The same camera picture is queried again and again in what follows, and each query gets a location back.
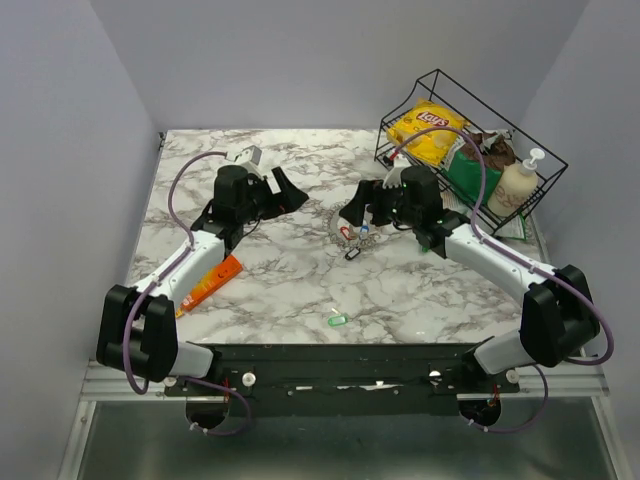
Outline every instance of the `orange box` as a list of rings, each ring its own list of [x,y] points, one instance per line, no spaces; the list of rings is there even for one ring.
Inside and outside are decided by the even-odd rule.
[[[242,271],[242,265],[236,257],[229,255],[224,262],[212,268],[202,280],[193,287],[191,293],[182,301],[176,312],[176,318],[181,317],[185,311],[190,312],[200,305],[205,298],[222,287],[225,283]]]

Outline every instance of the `dark gray floor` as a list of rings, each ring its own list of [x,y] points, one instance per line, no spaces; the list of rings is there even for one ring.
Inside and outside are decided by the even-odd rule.
[[[500,424],[539,400],[511,400]],[[87,480],[614,478],[589,399],[550,401],[542,421],[489,435],[459,418],[260,420],[239,437],[190,432],[179,403],[99,405],[82,465]]]

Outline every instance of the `white marble surface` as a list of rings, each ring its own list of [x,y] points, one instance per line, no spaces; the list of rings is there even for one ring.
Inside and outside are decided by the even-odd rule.
[[[218,343],[477,342],[516,328],[520,308],[477,273],[422,253],[411,232],[373,230],[354,261],[344,259],[334,212],[361,178],[380,178],[377,132],[369,130],[181,130],[167,136],[130,281],[150,273],[184,240],[167,211],[169,186],[185,161],[210,149],[263,150],[263,172],[280,165],[310,200],[262,222],[234,255],[244,271],[177,320],[181,340]],[[176,191],[190,224],[210,199],[212,157],[194,165]],[[538,257],[532,244],[513,246]],[[332,308],[350,317],[330,327]]]

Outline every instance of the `lay's logo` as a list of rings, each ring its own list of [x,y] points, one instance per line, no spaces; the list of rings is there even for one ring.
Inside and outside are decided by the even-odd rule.
[[[430,125],[433,125],[434,127],[446,127],[447,125],[449,125],[449,120],[439,117],[438,115],[435,115],[431,112],[422,112],[416,118]]]

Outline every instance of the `wire basket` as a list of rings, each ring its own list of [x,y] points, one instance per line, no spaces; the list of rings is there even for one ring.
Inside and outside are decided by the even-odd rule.
[[[516,124],[507,120],[503,115],[480,100],[445,72],[436,69],[418,78],[413,86],[413,90],[411,90],[411,93],[404,102],[385,115],[380,121],[380,131],[378,132],[378,142],[376,144],[374,158],[387,169],[393,165],[393,163],[388,160],[388,156],[395,148],[395,145],[387,139],[387,130],[403,115],[409,112],[421,98],[428,98],[434,103],[450,108],[465,117],[471,125],[482,132],[484,132],[485,129],[507,129],[511,131],[516,161],[518,162],[522,162],[523,159],[520,154],[527,155],[531,148],[537,147],[544,150],[545,159],[539,162],[538,169],[536,170],[538,186],[520,207],[508,217],[496,215],[491,212],[486,205],[480,207],[478,216],[489,230],[487,233],[491,233],[491,235],[496,235],[498,230],[514,218],[521,216],[523,219],[526,219],[531,215],[533,209],[538,206],[547,192],[555,185],[560,176],[568,168],[567,162],[524,132]],[[442,192],[451,191],[464,205],[468,208],[473,208],[475,198],[466,195],[464,189],[447,176],[444,167],[427,165],[411,155],[406,148],[403,149],[402,153],[411,163],[430,168],[436,174]]]

